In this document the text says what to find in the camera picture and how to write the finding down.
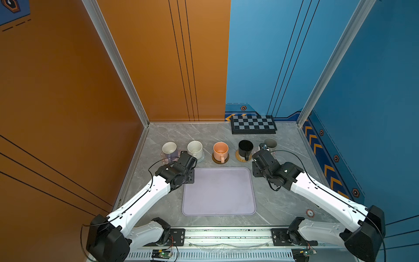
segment chessboard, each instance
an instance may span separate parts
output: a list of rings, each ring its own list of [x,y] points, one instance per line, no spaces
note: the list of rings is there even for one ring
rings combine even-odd
[[[233,134],[275,134],[277,126],[272,116],[232,116]]]

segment mug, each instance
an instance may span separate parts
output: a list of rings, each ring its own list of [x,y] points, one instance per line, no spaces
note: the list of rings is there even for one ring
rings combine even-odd
[[[264,143],[268,146],[270,152],[275,151],[275,147],[278,145],[278,143],[273,138],[265,139]]]
[[[250,153],[253,149],[253,144],[249,140],[241,140],[238,144],[238,154],[244,158],[244,160],[249,161]]]
[[[172,158],[178,157],[178,151],[176,150],[177,146],[174,142],[167,142],[163,145],[161,150],[163,151],[164,156],[170,162]]]
[[[198,162],[204,160],[204,149],[202,147],[201,142],[199,141],[192,141],[188,144],[188,154],[195,157]]]
[[[214,145],[214,158],[222,164],[228,157],[228,145],[224,142],[217,142]]]

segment table surface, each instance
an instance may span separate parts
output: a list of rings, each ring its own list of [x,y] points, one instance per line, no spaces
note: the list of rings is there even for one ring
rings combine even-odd
[[[140,191],[150,180],[147,169],[157,160],[161,159],[161,148],[164,143],[173,141],[178,149],[186,150],[189,142],[200,141],[204,147],[205,158],[197,167],[247,167],[252,170],[251,162],[242,163],[235,158],[238,143],[249,140],[255,147],[266,138],[273,138],[278,142],[276,150],[288,150],[296,154],[307,172],[319,179],[319,174],[310,159],[309,152],[295,122],[276,122],[277,133],[273,135],[233,135],[230,123],[196,123],[196,124],[150,124],[149,132],[140,154],[134,175],[128,184],[127,201]],[[225,142],[229,146],[230,159],[227,163],[219,165],[212,160],[212,147],[216,142]],[[300,166],[300,161],[287,152],[275,152],[279,163],[292,162]],[[152,167],[154,174],[160,164]],[[255,194],[256,212],[253,215],[223,215],[223,216],[185,216],[182,214],[182,200],[184,187],[169,193],[161,198],[139,220],[137,226],[147,224],[153,218],[160,217],[171,226],[287,226],[295,217],[309,218],[306,210],[314,211],[314,221],[337,222],[326,211],[318,208],[311,201],[286,189],[275,192],[268,186],[264,178],[252,175],[253,192]]]

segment purple mat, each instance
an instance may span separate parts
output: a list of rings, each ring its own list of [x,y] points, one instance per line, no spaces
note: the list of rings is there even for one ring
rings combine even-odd
[[[195,168],[195,183],[184,186],[184,215],[252,215],[256,212],[251,173],[246,167]]]

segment white mug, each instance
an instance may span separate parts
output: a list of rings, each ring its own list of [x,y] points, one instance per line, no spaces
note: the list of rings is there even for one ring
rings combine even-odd
[[[169,162],[172,161],[172,158],[176,158],[179,156],[178,151],[177,151],[177,146],[174,142],[167,142],[166,144],[163,145],[161,150],[163,151],[164,155],[169,160]]]
[[[204,148],[201,142],[192,141],[188,144],[188,154],[195,157],[198,162],[204,160]]]

